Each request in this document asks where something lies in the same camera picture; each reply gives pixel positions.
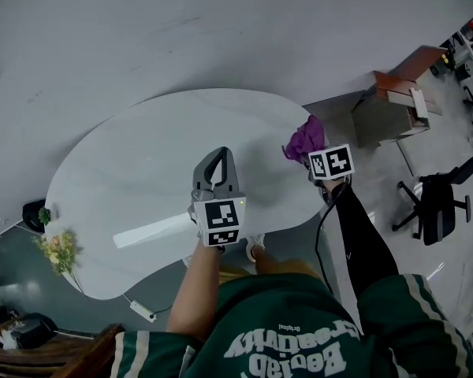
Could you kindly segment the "black backpack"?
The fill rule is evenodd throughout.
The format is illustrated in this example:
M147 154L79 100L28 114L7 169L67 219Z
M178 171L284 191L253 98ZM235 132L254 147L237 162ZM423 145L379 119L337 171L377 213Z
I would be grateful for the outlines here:
M24 224L32 231L44 233L45 227L38 218L39 209L45 206L46 200L41 199L35 202L29 202L23 206L22 218Z

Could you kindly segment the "person's left forearm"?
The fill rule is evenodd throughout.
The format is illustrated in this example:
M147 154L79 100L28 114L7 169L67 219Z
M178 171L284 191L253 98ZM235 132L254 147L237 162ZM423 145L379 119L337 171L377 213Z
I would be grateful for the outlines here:
M220 257L218 249L198 242L170 310L167 332L208 338L217 310Z

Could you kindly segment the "cardboard box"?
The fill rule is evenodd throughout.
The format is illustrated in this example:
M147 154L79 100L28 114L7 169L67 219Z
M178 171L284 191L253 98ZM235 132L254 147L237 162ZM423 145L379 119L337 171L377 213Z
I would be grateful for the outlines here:
M374 85L352 109L358 147L381 146L430 129L430 115L442 115L433 95L417 79L447 49L420 46L390 72L374 71Z

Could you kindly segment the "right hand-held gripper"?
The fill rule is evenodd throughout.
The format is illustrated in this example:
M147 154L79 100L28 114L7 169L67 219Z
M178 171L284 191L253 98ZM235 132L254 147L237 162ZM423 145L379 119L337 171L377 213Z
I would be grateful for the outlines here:
M342 144L324 150L310 152L307 155L308 179L319 189L319 194L327 205L333 202L331 193L324 186L327 180L342 180L352 183L355 172L350 146Z

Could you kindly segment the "person's yellow trousers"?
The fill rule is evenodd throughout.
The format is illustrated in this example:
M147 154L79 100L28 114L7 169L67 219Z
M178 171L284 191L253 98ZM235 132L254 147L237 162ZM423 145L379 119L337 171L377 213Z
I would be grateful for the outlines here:
M264 249L258 249L258 257L254 258L253 254L250 254L250 260L251 263L255 264L255 276L287 273L304 274L312 276L326 285L325 279L307 262L300 259L279 261ZM218 284L222 285L232 280L254 275L244 268L221 265L218 273Z

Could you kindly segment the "wooden chair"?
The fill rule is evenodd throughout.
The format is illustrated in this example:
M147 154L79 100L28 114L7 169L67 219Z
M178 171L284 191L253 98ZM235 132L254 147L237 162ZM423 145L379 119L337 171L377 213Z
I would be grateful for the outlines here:
M111 324L97 335L58 333L35 349L0 349L0 378L110 378L123 331Z

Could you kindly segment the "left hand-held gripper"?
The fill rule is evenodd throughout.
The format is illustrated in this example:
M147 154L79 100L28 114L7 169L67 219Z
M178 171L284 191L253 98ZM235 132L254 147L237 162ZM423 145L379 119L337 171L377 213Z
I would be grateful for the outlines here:
M219 180L212 184L214 172ZM212 187L229 192L217 198ZM221 146L211 151L194 169L192 204L188 208L191 220L205 247L224 247L240 240L244 226L246 196L239 191L237 170L232 151Z

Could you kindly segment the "artificial flower bouquet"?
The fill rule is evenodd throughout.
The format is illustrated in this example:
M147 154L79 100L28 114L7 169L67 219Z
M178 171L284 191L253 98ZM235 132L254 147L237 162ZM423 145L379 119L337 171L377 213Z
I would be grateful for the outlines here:
M76 256L82 249L77 246L75 235L71 231L64 230L50 239L46 235L36 235L32 238L32 242L41 250L44 257L50 261L55 274L69 276L78 290L83 292L74 273Z

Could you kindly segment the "purple cloth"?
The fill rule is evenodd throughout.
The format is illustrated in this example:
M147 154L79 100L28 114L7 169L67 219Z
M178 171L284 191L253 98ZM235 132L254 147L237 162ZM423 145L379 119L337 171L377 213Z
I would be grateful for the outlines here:
M304 164L309 153L325 148L325 132L322 122L311 114L307 121L297 128L288 144L282 147L282 151L288 160Z

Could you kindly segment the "black floor bag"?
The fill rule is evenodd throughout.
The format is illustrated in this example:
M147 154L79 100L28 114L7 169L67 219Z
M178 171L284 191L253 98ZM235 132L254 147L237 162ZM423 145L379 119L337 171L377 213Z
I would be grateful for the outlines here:
M30 313L0 331L4 350L35 349L55 337L56 324L40 313Z

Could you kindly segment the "person's green jersey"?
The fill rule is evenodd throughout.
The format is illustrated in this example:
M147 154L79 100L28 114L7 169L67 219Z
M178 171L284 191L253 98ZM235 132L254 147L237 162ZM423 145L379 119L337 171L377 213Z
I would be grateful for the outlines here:
M387 277L355 324L304 274L247 276L219 289L205 340L122 332L111 378L471 378L473 356L419 275Z

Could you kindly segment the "white power strip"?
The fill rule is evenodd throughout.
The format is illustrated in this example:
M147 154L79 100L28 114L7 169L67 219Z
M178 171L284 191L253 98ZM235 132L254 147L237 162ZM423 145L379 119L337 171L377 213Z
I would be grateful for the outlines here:
M146 306L144 306L140 302L137 302L136 300L132 300L129 306L132 311L134 311L150 323L154 323L158 319L157 313L149 310Z

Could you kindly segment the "person's right shoe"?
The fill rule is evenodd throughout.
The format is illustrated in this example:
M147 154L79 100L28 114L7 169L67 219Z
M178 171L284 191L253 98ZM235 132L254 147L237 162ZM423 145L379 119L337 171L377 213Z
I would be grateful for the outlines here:
M250 236L247 237L247 244L246 244L246 247L245 247L245 251L246 251L246 255L247 255L248 259L253 263L256 263L256 259L255 259L253 250L256 247L260 247L262 249L265 249L264 238L265 238L264 234L250 235Z

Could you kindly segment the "small potted succulent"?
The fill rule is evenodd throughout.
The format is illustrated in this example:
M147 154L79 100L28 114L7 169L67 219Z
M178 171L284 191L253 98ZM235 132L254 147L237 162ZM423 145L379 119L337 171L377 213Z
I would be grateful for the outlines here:
M38 218L44 226L47 226L49 223L58 219L58 214L59 212L56 207L47 208L43 206L39 209Z

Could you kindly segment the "black office chair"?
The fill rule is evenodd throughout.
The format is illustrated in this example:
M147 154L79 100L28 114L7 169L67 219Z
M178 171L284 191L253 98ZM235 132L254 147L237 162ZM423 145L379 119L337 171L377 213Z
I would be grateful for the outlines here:
M441 242L456 227L455 209L465 211L466 221L471 220L471 199L457 201L453 196L453 186L461 185L473 175L473 157L455 167L448 173L437 173L419 177L422 194L417 196L404 182L397 185L413 201L413 212L391 229L396 232L414 219L419 220L418 231L412 234L414 239L422 240L426 246Z

